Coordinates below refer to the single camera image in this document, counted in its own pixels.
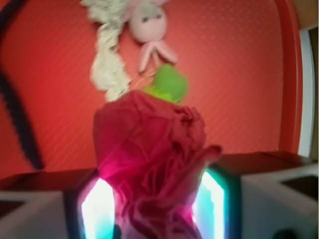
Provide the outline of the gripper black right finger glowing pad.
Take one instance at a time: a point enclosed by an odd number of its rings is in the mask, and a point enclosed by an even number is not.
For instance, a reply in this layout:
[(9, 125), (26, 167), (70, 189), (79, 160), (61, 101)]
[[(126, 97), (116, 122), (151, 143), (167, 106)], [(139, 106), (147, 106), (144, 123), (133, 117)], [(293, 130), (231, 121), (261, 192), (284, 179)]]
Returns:
[(201, 178), (193, 220), (202, 239), (316, 239), (319, 165), (288, 152), (226, 154)]

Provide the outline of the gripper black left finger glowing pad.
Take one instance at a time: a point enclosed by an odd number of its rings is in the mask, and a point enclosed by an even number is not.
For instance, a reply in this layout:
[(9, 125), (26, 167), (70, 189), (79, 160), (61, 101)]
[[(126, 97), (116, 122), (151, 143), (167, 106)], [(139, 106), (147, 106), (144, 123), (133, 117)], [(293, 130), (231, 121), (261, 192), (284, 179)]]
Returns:
[(34, 172), (0, 181), (2, 239), (114, 239), (112, 188), (96, 169)]

